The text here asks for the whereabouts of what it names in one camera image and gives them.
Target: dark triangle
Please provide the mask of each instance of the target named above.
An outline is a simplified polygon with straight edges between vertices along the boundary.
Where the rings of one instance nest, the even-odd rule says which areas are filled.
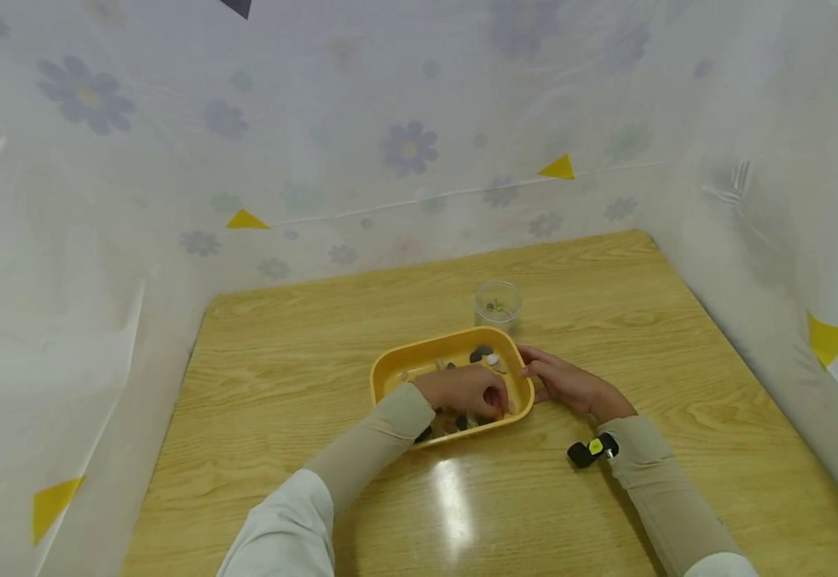
[[[230,6],[233,12],[240,14],[243,18],[249,20],[249,6],[252,0],[220,0],[225,5]]]

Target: tent wall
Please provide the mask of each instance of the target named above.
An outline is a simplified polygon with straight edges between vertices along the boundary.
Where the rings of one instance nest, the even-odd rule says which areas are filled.
[[[838,480],[838,0],[0,0],[0,575],[115,575],[213,294],[634,227]]]

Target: black and yellow device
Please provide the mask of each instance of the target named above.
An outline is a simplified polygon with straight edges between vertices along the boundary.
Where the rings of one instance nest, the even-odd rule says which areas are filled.
[[[570,460],[578,469],[587,468],[602,455],[607,455],[609,459],[618,456],[618,442],[608,433],[601,433],[601,435],[591,439],[588,445],[573,443],[571,448],[566,450],[566,456],[570,457]]]

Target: yellow triangle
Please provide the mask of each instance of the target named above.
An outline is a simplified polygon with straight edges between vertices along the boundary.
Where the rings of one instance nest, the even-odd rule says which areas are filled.
[[[54,485],[34,494],[31,530],[34,533],[35,546],[38,545],[38,542],[41,542],[44,534],[50,529],[50,525],[54,524],[54,521],[66,509],[66,506],[71,504],[75,491],[79,488],[81,482],[83,482],[83,478],[79,476],[79,478],[63,481],[59,485]]]
[[[541,176],[550,176],[551,178],[566,178],[566,180],[576,178],[573,175],[573,168],[570,166],[569,154],[564,154],[564,156],[554,160],[553,163],[547,164],[538,174]]]
[[[241,208],[227,223],[227,228],[268,228],[268,226]]]
[[[807,313],[810,324],[810,348],[820,359],[820,363],[827,367],[838,357],[838,327],[833,327]]]

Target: hand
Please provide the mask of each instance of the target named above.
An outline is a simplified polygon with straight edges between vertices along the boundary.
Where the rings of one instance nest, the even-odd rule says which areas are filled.
[[[578,413],[595,417],[599,425],[609,420],[633,417],[636,409],[611,383],[533,346],[518,345],[525,366],[523,377],[540,377],[544,388],[534,401],[557,399]]]
[[[469,411],[498,419],[509,409],[505,382],[485,366],[467,365],[425,373],[414,384],[436,410]]]

